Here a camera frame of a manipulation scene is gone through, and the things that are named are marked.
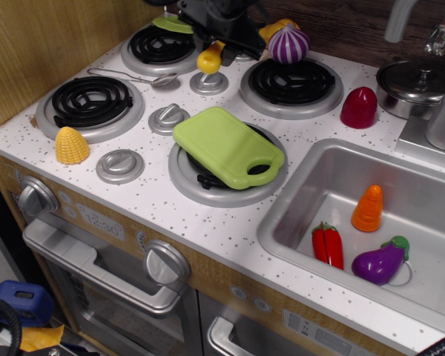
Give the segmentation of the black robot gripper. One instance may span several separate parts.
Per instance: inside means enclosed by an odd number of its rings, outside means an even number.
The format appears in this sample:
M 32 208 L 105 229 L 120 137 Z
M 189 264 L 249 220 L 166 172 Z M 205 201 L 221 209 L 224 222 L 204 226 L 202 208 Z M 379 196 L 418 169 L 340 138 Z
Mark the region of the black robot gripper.
M 259 59 L 266 43 L 259 30 L 266 26 L 266 9 L 258 1 L 178 1 L 179 19 L 193 30 L 194 44 L 203 52 L 220 41 L 221 65 L 228 67 L 238 54 Z

